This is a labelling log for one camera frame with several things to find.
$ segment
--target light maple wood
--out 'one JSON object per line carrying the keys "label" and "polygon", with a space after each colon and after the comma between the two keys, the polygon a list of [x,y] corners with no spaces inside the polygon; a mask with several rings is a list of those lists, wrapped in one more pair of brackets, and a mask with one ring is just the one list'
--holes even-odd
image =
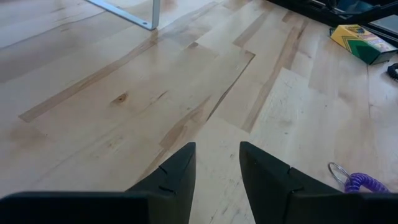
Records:
{"label": "light maple wood", "polygon": [[[150,19],[150,1],[111,0]],[[149,32],[84,0],[0,2],[0,195],[124,190],[197,142],[191,223],[254,223],[250,141],[338,188],[398,190],[398,84],[262,0],[164,0]]]}

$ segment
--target metal table leg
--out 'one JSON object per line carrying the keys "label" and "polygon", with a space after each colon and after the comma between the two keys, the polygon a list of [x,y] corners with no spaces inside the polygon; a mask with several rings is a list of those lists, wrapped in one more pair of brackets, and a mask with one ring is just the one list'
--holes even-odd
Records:
{"label": "metal table leg", "polygon": [[122,17],[130,22],[133,22],[147,30],[154,30],[159,25],[159,14],[160,14],[160,0],[153,0],[152,6],[152,22],[144,21],[112,4],[109,4],[103,0],[86,0],[96,6],[99,6],[113,14]]}

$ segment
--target hardwood floor plank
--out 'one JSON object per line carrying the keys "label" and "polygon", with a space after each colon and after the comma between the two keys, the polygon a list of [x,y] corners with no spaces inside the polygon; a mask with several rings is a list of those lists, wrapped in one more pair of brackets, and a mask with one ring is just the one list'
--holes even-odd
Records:
{"label": "hardwood floor plank", "polygon": [[161,147],[120,125],[39,177],[34,190],[125,191]]}
{"label": "hardwood floor plank", "polygon": [[239,143],[248,137],[215,117],[198,133],[190,223],[254,223],[239,166]]}
{"label": "hardwood floor plank", "polygon": [[338,132],[336,118],[340,113],[340,107],[337,102],[315,90],[308,89],[301,94],[302,105],[291,107],[296,118],[291,124],[292,129],[287,131],[289,141],[282,158],[298,170],[339,189],[336,180],[329,173],[327,164],[341,164],[341,160],[336,159],[335,151],[335,136]]}
{"label": "hardwood floor plank", "polygon": [[23,77],[14,79],[12,83],[7,83],[6,87],[8,88],[23,88],[25,85],[25,91],[19,91],[14,95],[16,99],[26,97],[37,86],[49,86],[41,92],[35,92],[35,96],[30,95],[30,102],[26,107],[37,102],[36,106],[23,112],[20,118],[26,122],[32,121],[57,104],[125,65],[142,53],[143,50],[153,45],[150,42],[142,42],[148,36],[148,32],[143,31],[138,26],[133,26],[34,70]]}
{"label": "hardwood floor plank", "polygon": [[309,21],[300,37],[297,52],[293,55],[291,71],[305,78],[310,78],[320,38],[324,38],[327,32],[327,27],[318,22]]}
{"label": "hardwood floor plank", "polygon": [[[136,92],[131,90],[148,80],[156,80],[154,77],[168,69],[181,51],[177,44],[165,40],[109,76],[48,110],[31,123],[56,140],[73,142],[86,133],[100,137],[103,131],[120,125],[151,103],[151,98],[145,98],[149,101],[137,101],[137,107],[131,108],[129,102],[138,97],[135,96]],[[124,94],[125,99],[117,100]]]}
{"label": "hardwood floor plank", "polygon": [[308,20],[308,18],[301,16],[300,14],[297,14],[296,12],[289,11],[283,18],[282,22],[289,24],[291,26],[300,28],[303,23]]}
{"label": "hardwood floor plank", "polygon": [[182,46],[188,46],[217,25],[224,22],[230,15],[232,15],[230,10],[218,4],[200,16],[197,20],[192,21],[188,26],[178,27],[166,36]]}
{"label": "hardwood floor plank", "polygon": [[59,11],[44,14],[43,16],[29,19],[17,24],[0,27],[0,49],[39,35],[58,26],[80,21],[104,12],[103,9],[90,5],[81,4],[65,7]]}
{"label": "hardwood floor plank", "polygon": [[203,1],[184,1],[184,0],[167,0],[163,1],[162,15],[160,17],[158,29],[161,30],[171,23],[177,20],[187,19],[185,22],[187,25],[194,21],[194,17],[190,18],[190,15],[197,14],[198,17],[206,13],[207,9],[211,6],[216,6],[213,0],[203,0]]}
{"label": "hardwood floor plank", "polygon": [[289,67],[292,63],[291,61],[291,55],[295,55],[297,48],[295,48],[296,43],[299,41],[299,36],[302,30],[298,30],[295,27],[291,30],[289,33],[289,36],[287,37],[286,43],[279,55],[279,58],[276,61],[276,64],[274,66],[274,69],[269,76],[268,80],[265,82],[265,84],[261,87],[261,90],[259,92],[258,97],[256,98],[256,101],[253,104],[253,107],[250,110],[250,113],[248,117],[246,118],[245,122],[243,123],[243,129],[247,132],[251,132],[252,127],[254,123],[257,120],[258,114],[260,113],[261,108],[264,105],[264,102],[266,101],[269,92],[272,88],[272,86],[275,83],[275,80],[280,73],[281,69],[283,66]]}
{"label": "hardwood floor plank", "polygon": [[79,22],[60,25],[3,48],[0,50],[0,67],[3,71],[0,83],[22,76],[131,26],[132,23],[113,14],[101,13]]}
{"label": "hardwood floor plank", "polygon": [[272,35],[271,33],[273,32],[278,32],[282,39],[284,39],[284,35],[288,35],[292,30],[292,26],[288,26],[282,22],[282,18],[288,12],[288,10],[281,7],[272,7],[270,10],[267,10],[267,7],[267,19],[258,29],[258,31],[254,33],[252,37],[243,45],[244,49],[255,54],[261,54],[270,47],[266,44],[264,36]]}
{"label": "hardwood floor plank", "polygon": [[240,10],[228,17],[224,23],[200,37],[197,42],[219,54],[223,54],[230,49],[233,41],[263,13],[260,10],[261,6],[261,1],[252,1],[245,4]]}
{"label": "hardwood floor plank", "polygon": [[[251,58],[252,55],[250,53],[232,48],[229,55],[220,55],[215,59],[211,59],[214,60],[212,63],[206,62],[208,65],[205,68],[189,71],[189,81],[187,79],[184,81],[182,78],[183,75],[187,76],[185,69],[181,69],[178,73],[175,72],[181,78],[174,76],[174,90],[168,89],[169,91],[162,97],[162,100],[156,101],[156,103],[146,109],[145,113],[135,117],[133,121],[137,123],[135,126],[145,127],[140,129],[144,136],[151,138],[154,142],[161,142],[178,121],[190,114],[191,110],[197,108],[198,105],[201,105],[211,96],[205,105],[202,106],[204,107],[203,112],[198,115],[200,119],[191,118],[193,121],[190,122],[197,123],[200,128],[203,125],[202,123],[206,122],[223,93],[239,77],[239,74]],[[158,114],[157,111],[159,110],[163,111],[164,114]],[[178,148],[181,144],[185,144],[185,142],[178,142],[178,144],[173,145],[173,148]]]}
{"label": "hardwood floor plank", "polygon": [[251,142],[276,156],[289,156],[287,145],[303,113],[308,80],[285,68],[280,71],[251,132]]}
{"label": "hardwood floor plank", "polygon": [[[73,85],[70,85],[68,88],[64,89],[60,93],[57,93],[56,95],[51,96],[49,99],[43,101],[42,103],[38,104],[37,106],[34,106],[33,108],[29,109],[28,111],[22,113],[20,115],[20,118],[26,122],[32,121],[34,118],[40,116],[44,112],[53,108],[54,106],[61,103],[62,101],[68,99],[69,97],[73,96],[74,94],[76,94],[77,92],[86,88],[87,86],[90,86],[93,83],[97,82],[98,80],[106,77],[110,73],[114,72],[121,66],[128,63],[133,58],[137,57],[137,55],[145,52],[147,49],[149,49],[153,45],[155,45],[158,42],[162,41],[163,39],[167,38],[168,34],[173,32],[174,29],[176,29],[177,27],[186,27],[191,21],[198,19],[200,16],[202,16],[203,14],[208,12],[208,10],[210,10],[214,6],[215,6],[214,4],[210,3],[210,4],[207,4],[206,6],[200,8],[197,11],[187,14],[185,17],[180,18],[179,20],[175,21],[175,23],[170,24],[169,26],[162,29],[159,32],[159,34],[155,32],[149,36],[148,31],[142,30],[138,26],[133,26],[131,28],[128,28],[127,31],[134,30],[134,31],[136,31],[135,33],[142,34],[141,36],[134,36],[134,38],[137,41],[143,40],[139,45],[137,45],[137,43],[136,43],[136,45],[134,47],[132,47],[132,50],[130,52],[126,52],[127,54],[125,54],[123,56],[120,55],[121,58],[111,62],[109,65],[106,65],[105,67],[95,71],[91,75],[88,75],[85,78],[74,83]],[[121,33],[118,35],[118,37],[122,37],[122,36],[125,37],[126,35],[127,34],[125,34],[125,33]],[[100,43],[97,43],[96,45],[104,45],[104,43],[100,42]]]}
{"label": "hardwood floor plank", "polygon": [[336,68],[344,53],[341,47],[327,36],[323,35],[318,43],[317,54],[315,55],[314,66],[311,71],[309,87],[318,90],[330,98],[337,97]]}
{"label": "hardwood floor plank", "polygon": [[75,7],[82,4],[88,4],[88,2],[82,0],[50,3],[46,0],[3,1],[0,8],[0,27],[35,19],[44,14],[61,11],[68,7]]}
{"label": "hardwood floor plank", "polygon": [[7,124],[1,123],[0,196],[27,189],[38,175],[47,171],[47,164],[50,162],[46,160],[47,156],[59,153],[57,149],[46,150],[49,146],[54,147],[53,142],[20,119],[14,118],[8,120]]}
{"label": "hardwood floor plank", "polygon": [[[224,94],[231,88],[231,85],[234,85],[236,79],[239,78],[253,57],[252,54],[245,50],[236,48],[231,48],[230,50],[228,55],[217,57],[201,74],[195,75],[189,85],[168,93],[169,103],[167,106],[170,106],[169,104],[171,103],[176,103],[177,105],[167,110],[162,109],[162,111],[170,111],[168,118],[175,116],[175,114],[185,115],[176,119],[174,123],[159,119],[159,124],[162,125],[158,125],[156,128],[164,129],[165,131],[159,134],[161,139],[158,140],[160,145],[164,147],[164,156],[154,161],[151,165],[152,168],[155,168],[195,137],[201,127],[208,121],[212,111],[222,101]],[[149,121],[137,119],[135,122],[148,126],[146,123]],[[147,131],[146,133],[148,136],[155,136],[153,134],[154,131],[152,130],[152,134]]]}
{"label": "hardwood floor plank", "polygon": [[124,107],[134,114],[140,114],[171,92],[183,88],[199,75],[217,56],[211,50],[196,43],[184,49],[168,70],[159,71],[134,85],[127,92],[130,97]]}
{"label": "hardwood floor plank", "polygon": [[[219,109],[215,111],[215,116],[223,118],[241,129],[244,129],[244,123],[249,117],[251,108],[255,105],[262,86],[274,71],[289,34],[283,29],[273,29],[272,32],[269,32],[267,29],[261,28],[258,32],[261,32],[263,36],[261,42],[257,43],[258,46],[261,46],[261,50],[256,50],[258,54],[225,97],[224,102],[220,104]],[[249,39],[247,43],[254,45],[254,40]]]}
{"label": "hardwood floor plank", "polygon": [[234,45],[237,45],[238,47],[244,47],[245,43],[249,39],[251,39],[251,37],[260,29],[260,27],[266,21],[269,12],[272,10],[272,5],[270,5],[269,8],[269,11],[263,12],[261,16],[259,16],[252,24],[250,24],[250,26],[234,40]]}

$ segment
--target purple spiral cord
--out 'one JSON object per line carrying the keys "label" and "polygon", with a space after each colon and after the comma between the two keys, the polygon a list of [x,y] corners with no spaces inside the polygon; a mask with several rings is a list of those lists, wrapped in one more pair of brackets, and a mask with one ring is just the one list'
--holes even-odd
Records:
{"label": "purple spiral cord", "polygon": [[349,176],[349,179],[346,180],[345,183],[345,192],[346,193],[355,193],[359,192],[359,188],[361,186],[366,187],[372,192],[375,193],[389,193],[390,191],[387,189],[384,184],[380,183],[380,181],[372,178],[367,174],[362,173],[354,173]]}

